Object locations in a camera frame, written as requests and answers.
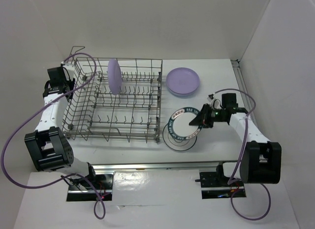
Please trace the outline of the white plate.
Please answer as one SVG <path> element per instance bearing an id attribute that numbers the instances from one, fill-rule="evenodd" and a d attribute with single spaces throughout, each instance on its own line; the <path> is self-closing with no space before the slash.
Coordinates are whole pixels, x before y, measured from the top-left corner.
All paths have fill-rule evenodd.
<path id="1" fill-rule="evenodd" d="M 185 152 L 191 149 L 197 142 L 197 136 L 189 140 L 176 140 L 171 137 L 168 132 L 167 125 L 164 126 L 162 132 L 164 143 L 173 151 Z"/>
<path id="2" fill-rule="evenodd" d="M 169 118 L 167 129 L 175 140 L 184 141 L 196 137 L 202 130 L 201 125 L 190 126 L 200 111 L 193 107 L 184 107 L 175 111 Z"/>

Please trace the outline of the small purple plate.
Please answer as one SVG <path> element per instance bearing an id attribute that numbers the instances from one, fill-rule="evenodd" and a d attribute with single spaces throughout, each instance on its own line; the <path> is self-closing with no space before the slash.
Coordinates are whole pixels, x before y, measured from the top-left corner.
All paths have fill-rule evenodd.
<path id="1" fill-rule="evenodd" d="M 171 70 L 166 76 L 168 89 L 179 94 L 195 92 L 200 85 L 198 74 L 186 67 L 178 67 Z"/>

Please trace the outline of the grey wire dish rack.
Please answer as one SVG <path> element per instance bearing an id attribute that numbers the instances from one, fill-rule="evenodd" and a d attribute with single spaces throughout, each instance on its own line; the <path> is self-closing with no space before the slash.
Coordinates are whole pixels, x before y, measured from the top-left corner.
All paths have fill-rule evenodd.
<path id="1" fill-rule="evenodd" d="M 160 140 L 162 68 L 160 59 L 117 58 L 122 87 L 117 95 L 109 88 L 109 58 L 79 56 L 69 59 L 76 91 L 63 116 L 62 130 L 69 139 Z"/>

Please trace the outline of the large purple plate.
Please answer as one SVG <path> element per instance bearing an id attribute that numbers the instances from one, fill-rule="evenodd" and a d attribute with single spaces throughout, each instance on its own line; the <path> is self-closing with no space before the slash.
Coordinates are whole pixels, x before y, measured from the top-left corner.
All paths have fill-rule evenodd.
<path id="1" fill-rule="evenodd" d="M 108 86 L 113 95 L 117 95 L 122 86 L 122 73 L 117 60 L 110 59 L 107 68 Z"/>

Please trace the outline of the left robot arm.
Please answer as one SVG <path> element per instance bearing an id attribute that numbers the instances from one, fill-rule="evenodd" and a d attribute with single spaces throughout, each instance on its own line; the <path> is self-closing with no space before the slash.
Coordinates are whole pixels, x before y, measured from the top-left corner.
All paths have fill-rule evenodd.
<path id="1" fill-rule="evenodd" d="M 24 141 L 37 171 L 57 171 L 63 174 L 80 174 L 79 182 L 86 189 L 97 184 L 92 165 L 74 157 L 73 150 L 61 127 L 63 115 L 72 101 L 75 86 L 75 67 L 62 62 L 60 66 L 47 69 L 49 80 L 44 86 L 44 104 L 49 105 L 43 112 L 34 132 L 25 135 Z"/>

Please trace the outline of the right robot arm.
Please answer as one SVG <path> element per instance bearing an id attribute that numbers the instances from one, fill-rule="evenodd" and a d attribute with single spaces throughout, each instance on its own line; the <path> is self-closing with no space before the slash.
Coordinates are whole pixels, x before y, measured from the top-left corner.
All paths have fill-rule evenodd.
<path id="1" fill-rule="evenodd" d="M 281 177 L 282 148 L 265 137 L 252 121 L 253 109 L 239 107 L 235 93 L 222 94 L 220 108 L 215 107 L 215 94 L 208 95 L 208 104 L 191 120 L 190 126 L 212 128 L 216 122 L 230 125 L 242 140 L 242 147 L 232 174 L 227 169 L 215 173 L 221 186 L 237 181 L 245 184 L 277 184 Z"/>

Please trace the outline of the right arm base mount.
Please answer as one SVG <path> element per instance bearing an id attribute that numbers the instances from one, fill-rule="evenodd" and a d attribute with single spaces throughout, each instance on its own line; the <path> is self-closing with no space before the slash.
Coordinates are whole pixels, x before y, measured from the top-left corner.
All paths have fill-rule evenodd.
<path id="1" fill-rule="evenodd" d="M 228 185 L 228 177 L 217 172 L 200 172 L 194 180 L 201 187 L 202 199 L 223 199 L 234 197 L 247 197 L 244 184 L 236 182 Z"/>

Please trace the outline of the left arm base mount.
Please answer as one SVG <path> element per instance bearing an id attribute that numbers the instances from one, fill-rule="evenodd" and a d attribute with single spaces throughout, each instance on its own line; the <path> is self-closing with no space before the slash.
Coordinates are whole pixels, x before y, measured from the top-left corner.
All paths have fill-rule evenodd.
<path id="1" fill-rule="evenodd" d="M 113 197 L 113 173 L 98 174 L 89 181 L 93 184 L 103 201 L 111 201 Z M 69 180 L 67 202 L 96 201 L 97 196 L 93 188 L 82 178 Z"/>

